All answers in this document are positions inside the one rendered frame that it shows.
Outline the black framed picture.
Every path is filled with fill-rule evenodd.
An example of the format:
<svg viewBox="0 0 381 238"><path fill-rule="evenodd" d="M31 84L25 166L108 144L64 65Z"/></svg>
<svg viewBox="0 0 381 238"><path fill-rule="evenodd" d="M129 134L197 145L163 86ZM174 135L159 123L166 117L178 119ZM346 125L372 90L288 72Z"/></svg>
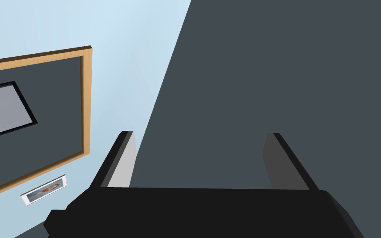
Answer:
<svg viewBox="0 0 381 238"><path fill-rule="evenodd" d="M0 136L37 123L17 83L0 83Z"/></svg>

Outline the white framed picture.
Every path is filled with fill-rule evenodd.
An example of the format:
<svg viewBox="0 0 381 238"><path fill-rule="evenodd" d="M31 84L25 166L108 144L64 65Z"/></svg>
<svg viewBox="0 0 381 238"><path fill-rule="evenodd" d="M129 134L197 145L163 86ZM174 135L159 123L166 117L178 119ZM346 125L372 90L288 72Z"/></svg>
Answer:
<svg viewBox="0 0 381 238"><path fill-rule="evenodd" d="M35 189L32 189L24 194L21 194L20 197L22 201L25 203L25 205L28 206L66 186L67 186L67 177L66 175L62 175Z"/></svg>

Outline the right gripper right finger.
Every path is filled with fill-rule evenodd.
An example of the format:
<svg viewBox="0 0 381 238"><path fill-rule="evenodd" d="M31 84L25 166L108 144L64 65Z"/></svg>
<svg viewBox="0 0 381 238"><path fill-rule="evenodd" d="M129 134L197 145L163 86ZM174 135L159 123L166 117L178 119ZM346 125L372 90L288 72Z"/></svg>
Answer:
<svg viewBox="0 0 381 238"><path fill-rule="evenodd" d="M267 134L262 157L272 189L319 190L281 134Z"/></svg>

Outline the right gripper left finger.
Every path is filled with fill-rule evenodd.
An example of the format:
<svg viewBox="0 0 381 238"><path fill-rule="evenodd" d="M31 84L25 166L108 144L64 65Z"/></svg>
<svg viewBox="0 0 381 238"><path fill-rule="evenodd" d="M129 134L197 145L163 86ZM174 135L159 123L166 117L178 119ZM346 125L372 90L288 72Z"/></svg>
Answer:
<svg viewBox="0 0 381 238"><path fill-rule="evenodd" d="M137 147L134 132L123 131L99 168L89 188L127 188L136 162Z"/></svg>

